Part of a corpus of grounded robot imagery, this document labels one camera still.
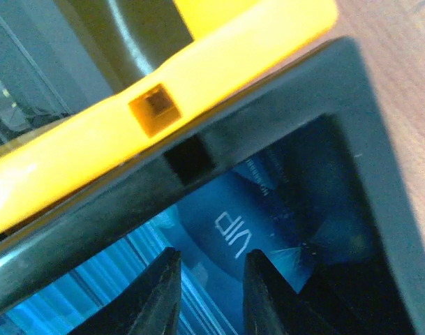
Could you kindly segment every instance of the blue striped surface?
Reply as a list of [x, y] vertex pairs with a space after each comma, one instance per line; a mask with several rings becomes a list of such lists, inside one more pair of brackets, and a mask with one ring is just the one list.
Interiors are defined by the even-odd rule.
[[[0, 316], [0, 335], [67, 334], [117, 297], [170, 244], [170, 207], [123, 239]], [[236, 334], [188, 269], [181, 273], [179, 334]]]

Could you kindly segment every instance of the yellow plastic piece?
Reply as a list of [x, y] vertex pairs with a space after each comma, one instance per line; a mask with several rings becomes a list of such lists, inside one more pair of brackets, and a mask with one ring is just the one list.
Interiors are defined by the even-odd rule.
[[161, 141], [336, 17], [333, 0], [259, 1], [125, 91], [1, 157], [0, 232]]
[[223, 26], [258, 0], [173, 0], [192, 37], [197, 40]]

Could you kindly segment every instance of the black plastic frame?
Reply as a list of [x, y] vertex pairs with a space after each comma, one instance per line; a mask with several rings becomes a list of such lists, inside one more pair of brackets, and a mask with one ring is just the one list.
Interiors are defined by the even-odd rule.
[[[349, 38], [327, 43], [204, 113], [0, 242], [0, 313], [323, 114], [341, 131], [412, 323], [425, 334], [425, 250], [359, 50]], [[164, 153], [193, 135], [212, 164], [183, 184]]]

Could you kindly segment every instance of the square hole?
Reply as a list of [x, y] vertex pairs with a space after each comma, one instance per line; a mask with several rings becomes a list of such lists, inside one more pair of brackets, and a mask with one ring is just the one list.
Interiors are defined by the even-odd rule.
[[142, 94], [128, 105], [149, 137], [155, 136], [181, 117], [177, 106], [162, 85]]
[[165, 152], [164, 157], [185, 186], [215, 167], [196, 135]]

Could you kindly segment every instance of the wooden table surface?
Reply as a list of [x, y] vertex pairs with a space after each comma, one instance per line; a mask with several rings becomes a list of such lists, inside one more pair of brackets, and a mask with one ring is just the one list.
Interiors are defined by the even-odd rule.
[[425, 243], [425, 0], [336, 0], [329, 37], [356, 38]]

